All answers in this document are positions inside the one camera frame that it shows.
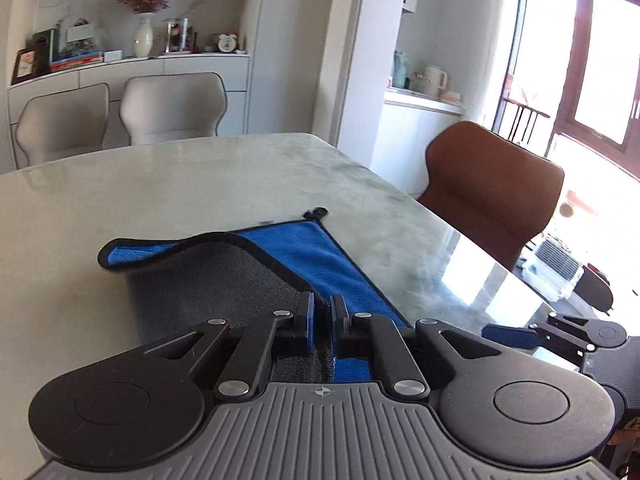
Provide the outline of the blue and grey towel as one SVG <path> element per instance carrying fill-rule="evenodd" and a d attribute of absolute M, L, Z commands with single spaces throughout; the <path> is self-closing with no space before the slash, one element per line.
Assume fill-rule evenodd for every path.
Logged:
<path fill-rule="evenodd" d="M 139 339 L 144 344 L 210 318 L 234 328 L 278 309 L 296 310 L 305 292 L 314 296 L 314 348 L 308 356 L 281 356 L 276 382 L 366 382 L 356 358 L 334 358 L 330 299 L 344 298 L 349 312 L 407 320 L 344 252 L 322 223 L 319 207 L 299 220 L 209 232 L 182 240 L 115 238 L 99 252 L 104 270 L 126 278 Z"/>

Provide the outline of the white air heater unit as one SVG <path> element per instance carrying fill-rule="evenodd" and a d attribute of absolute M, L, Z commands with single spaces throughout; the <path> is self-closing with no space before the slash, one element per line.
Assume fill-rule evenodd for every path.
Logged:
<path fill-rule="evenodd" d="M 522 266 L 523 281 L 552 302 L 568 298 L 582 274 L 582 265 L 548 238 L 536 247 Z"/>

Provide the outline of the brown leather chair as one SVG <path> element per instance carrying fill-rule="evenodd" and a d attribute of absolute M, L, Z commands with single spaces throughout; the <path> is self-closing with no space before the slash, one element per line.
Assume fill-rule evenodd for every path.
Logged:
<path fill-rule="evenodd" d="M 418 202 L 488 252 L 506 270 L 548 226 L 564 171 L 475 122 L 457 122 L 425 150 Z"/>

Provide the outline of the white kitchen counter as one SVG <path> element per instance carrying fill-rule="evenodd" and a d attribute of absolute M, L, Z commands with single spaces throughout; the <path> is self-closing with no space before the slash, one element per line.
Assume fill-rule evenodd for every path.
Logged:
<path fill-rule="evenodd" d="M 460 105 L 409 90 L 387 89 L 370 169 L 417 198 L 428 185 L 425 151 L 436 136 L 460 122 Z"/>

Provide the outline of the teal kettle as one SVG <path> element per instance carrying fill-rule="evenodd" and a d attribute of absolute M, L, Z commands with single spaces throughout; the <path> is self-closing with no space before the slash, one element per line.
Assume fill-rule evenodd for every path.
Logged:
<path fill-rule="evenodd" d="M 408 58 L 404 52 L 396 50 L 394 52 L 392 86 L 398 89 L 405 89 L 409 77 Z"/>

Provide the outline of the white electric kettle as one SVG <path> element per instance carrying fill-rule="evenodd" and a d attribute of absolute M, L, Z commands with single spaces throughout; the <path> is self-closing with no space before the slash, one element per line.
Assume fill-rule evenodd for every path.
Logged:
<path fill-rule="evenodd" d="M 427 65 L 421 73 L 417 73 L 418 91 L 430 98 L 438 99 L 448 84 L 448 74 L 440 67 Z"/>

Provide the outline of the grey chair right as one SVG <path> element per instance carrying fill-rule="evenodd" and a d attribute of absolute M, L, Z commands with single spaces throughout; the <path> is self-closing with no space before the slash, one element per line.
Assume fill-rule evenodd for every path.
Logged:
<path fill-rule="evenodd" d="M 125 84 L 119 117 L 131 145 L 148 145 L 216 136 L 227 105 L 218 74 L 140 76 Z"/>

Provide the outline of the grey chair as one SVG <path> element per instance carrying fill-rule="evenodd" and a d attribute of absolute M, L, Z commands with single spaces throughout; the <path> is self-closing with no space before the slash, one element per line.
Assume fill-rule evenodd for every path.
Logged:
<path fill-rule="evenodd" d="M 37 96 L 26 104 L 15 140 L 29 166 L 101 151 L 108 114 L 107 84 Z"/>
<path fill-rule="evenodd" d="M 131 145 L 148 145 L 216 136 L 227 105 L 218 74 L 140 76 L 125 84 L 119 117 Z"/>

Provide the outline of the white sideboard cabinet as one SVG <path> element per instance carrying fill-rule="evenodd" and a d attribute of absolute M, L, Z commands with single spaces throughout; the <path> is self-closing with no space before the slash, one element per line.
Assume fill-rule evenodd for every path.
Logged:
<path fill-rule="evenodd" d="M 248 55 L 162 56 L 9 88 L 17 166 L 128 145 L 244 133 Z"/>

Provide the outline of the grey chair left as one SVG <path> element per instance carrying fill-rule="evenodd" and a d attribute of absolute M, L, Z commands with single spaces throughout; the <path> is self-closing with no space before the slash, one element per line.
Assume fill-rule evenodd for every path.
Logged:
<path fill-rule="evenodd" d="M 101 151 L 108 114 L 107 84 L 37 96 L 26 104 L 15 140 L 29 166 Z"/>

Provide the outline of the small alarm clock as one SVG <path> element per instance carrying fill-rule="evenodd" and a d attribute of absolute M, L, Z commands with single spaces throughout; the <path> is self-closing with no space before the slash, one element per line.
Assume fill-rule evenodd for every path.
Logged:
<path fill-rule="evenodd" d="M 238 50 L 237 34 L 220 34 L 217 38 L 217 51 L 228 54 Z"/>

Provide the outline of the stack of books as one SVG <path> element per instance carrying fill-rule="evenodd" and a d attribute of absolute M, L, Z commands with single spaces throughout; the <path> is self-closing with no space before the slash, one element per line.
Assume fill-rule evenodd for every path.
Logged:
<path fill-rule="evenodd" d="M 102 52 L 87 52 L 71 56 L 70 58 L 60 58 L 59 60 L 56 60 L 50 64 L 49 70 L 51 73 L 56 73 L 60 72 L 61 70 L 70 70 L 71 68 L 102 62 Z"/>

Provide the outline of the clear glass display case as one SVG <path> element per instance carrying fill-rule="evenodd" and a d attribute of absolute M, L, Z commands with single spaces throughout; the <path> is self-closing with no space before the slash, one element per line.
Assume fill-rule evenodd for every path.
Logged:
<path fill-rule="evenodd" d="M 165 45 L 163 52 L 186 53 L 193 49 L 193 27 L 188 18 L 168 18 L 165 20 Z"/>

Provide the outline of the framed picture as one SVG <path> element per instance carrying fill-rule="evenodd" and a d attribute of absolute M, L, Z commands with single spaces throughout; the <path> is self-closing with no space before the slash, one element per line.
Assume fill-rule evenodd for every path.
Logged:
<path fill-rule="evenodd" d="M 11 84 L 29 81 L 37 76 L 37 52 L 34 48 L 22 49 L 17 52 Z"/>

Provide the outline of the white vase with flowers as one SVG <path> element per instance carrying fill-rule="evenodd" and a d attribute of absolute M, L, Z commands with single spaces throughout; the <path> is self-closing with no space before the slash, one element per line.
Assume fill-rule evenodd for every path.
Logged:
<path fill-rule="evenodd" d="M 139 25 L 134 33 L 134 56 L 147 58 L 152 51 L 154 30 L 152 17 L 165 10 L 170 0 L 118 0 L 139 18 Z"/>

